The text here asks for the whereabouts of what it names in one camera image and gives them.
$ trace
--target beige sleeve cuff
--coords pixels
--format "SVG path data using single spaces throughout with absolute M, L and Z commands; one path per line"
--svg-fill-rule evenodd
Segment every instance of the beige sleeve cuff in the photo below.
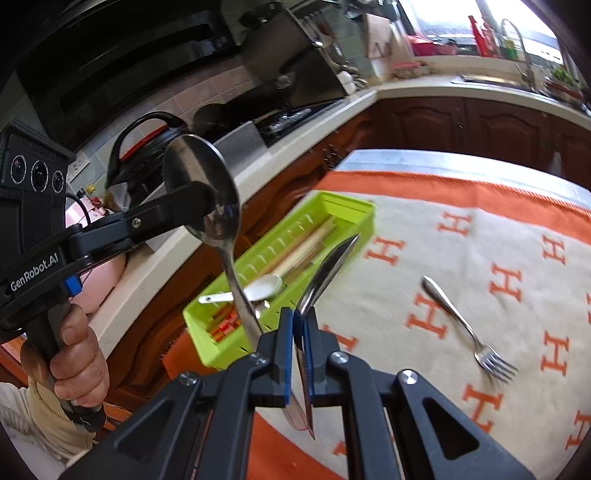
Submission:
M 66 459 L 92 447 L 94 433 L 78 430 L 61 408 L 55 394 L 29 378 L 29 408 L 37 428 L 48 440 L 44 442 L 54 453 Z

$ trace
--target black pot handle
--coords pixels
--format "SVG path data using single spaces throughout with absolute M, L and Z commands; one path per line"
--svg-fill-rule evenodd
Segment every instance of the black pot handle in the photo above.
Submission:
M 117 140 L 115 141 L 115 144 L 113 145 L 113 149 L 111 150 L 111 156 L 109 157 L 109 170 L 107 171 L 107 187 L 111 186 L 111 182 L 113 182 L 113 180 L 119 173 L 119 168 L 121 166 L 121 159 L 119 158 L 119 153 L 121 151 L 121 145 L 123 144 L 123 140 L 125 140 L 125 137 L 127 137 L 127 135 L 138 125 L 143 124 L 147 120 L 152 120 L 153 118 L 163 120 L 167 123 L 167 125 L 170 128 L 188 128 L 187 124 L 182 119 L 168 112 L 149 112 L 131 122 L 119 134 Z

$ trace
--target cutlery tray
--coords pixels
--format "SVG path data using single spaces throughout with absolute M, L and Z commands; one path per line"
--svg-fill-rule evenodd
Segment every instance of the cutlery tray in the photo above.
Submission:
M 278 327 L 282 307 L 295 308 L 316 269 L 336 245 L 359 233 L 361 236 L 350 258 L 359 252 L 374 232 L 374 210 L 375 206 L 372 203 L 363 200 L 331 192 L 318 192 L 296 207 L 236 260 L 236 274 L 245 286 L 257 278 L 259 272 L 289 248 L 300 235 L 314 231 L 328 216 L 333 216 L 335 228 L 322 242 L 322 251 L 316 255 L 312 264 L 291 282 L 291 285 L 284 286 L 279 294 L 269 300 L 271 306 L 262 311 L 259 321 L 264 332 Z M 226 275 L 222 274 L 198 297 L 224 291 L 229 291 L 229 287 Z M 209 330 L 214 322 L 213 316 L 223 306 L 223 303 L 201 304 L 195 298 L 183 310 L 187 330 L 201 362 L 206 367 L 225 369 L 233 361 L 256 348 L 256 345 L 251 347 L 242 326 L 236 328 L 220 342 L 212 338 Z

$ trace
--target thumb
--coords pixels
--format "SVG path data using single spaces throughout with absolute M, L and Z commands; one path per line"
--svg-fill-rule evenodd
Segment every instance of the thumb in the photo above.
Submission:
M 21 365 L 29 377 L 49 388 L 49 369 L 39 352 L 35 350 L 28 340 L 21 347 Z

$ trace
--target screw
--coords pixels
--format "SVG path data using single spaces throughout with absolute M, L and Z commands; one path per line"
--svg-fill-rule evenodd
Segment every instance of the screw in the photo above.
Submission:
M 259 352 L 254 352 L 249 355 L 249 357 L 255 362 L 255 365 L 265 365 L 269 359 Z
M 414 385 L 418 382 L 418 374 L 412 370 L 402 370 L 400 372 L 400 380 L 407 385 Z
M 344 352 L 332 352 L 330 354 L 330 361 L 337 365 L 344 365 L 349 361 L 349 355 Z
M 185 387 L 190 387 L 199 381 L 199 377 L 194 372 L 185 372 L 178 376 L 178 381 L 185 385 Z

